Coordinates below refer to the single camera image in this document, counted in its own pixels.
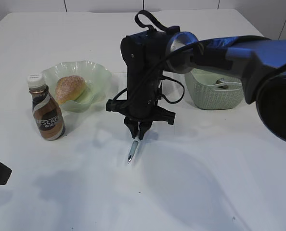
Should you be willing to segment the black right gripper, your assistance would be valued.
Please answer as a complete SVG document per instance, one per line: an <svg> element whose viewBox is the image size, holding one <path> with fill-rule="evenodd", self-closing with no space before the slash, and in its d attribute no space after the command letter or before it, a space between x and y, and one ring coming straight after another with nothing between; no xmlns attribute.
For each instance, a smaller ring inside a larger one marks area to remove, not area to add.
<svg viewBox="0 0 286 231"><path fill-rule="evenodd" d="M106 111L117 112L124 115L124 124L129 129L132 138L136 138L139 129L139 140L143 140L145 133L150 129L153 121L165 121L174 124L175 113L158 106L158 100L163 96L156 96L151 100L125 100L110 99L106 103Z"/></svg>

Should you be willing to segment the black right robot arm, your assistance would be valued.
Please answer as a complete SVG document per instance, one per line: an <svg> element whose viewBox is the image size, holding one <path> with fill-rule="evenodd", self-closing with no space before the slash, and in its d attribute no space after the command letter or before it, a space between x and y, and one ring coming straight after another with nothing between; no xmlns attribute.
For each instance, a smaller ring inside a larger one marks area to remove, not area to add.
<svg viewBox="0 0 286 231"><path fill-rule="evenodd" d="M133 137L142 139L154 121L174 122L175 114L157 105L163 71L199 69L239 79L246 103L256 103L264 125L286 141L286 40L239 36L199 41L192 33L144 31L124 37L120 48L127 65L127 98L114 97L106 109L125 116Z"/></svg>

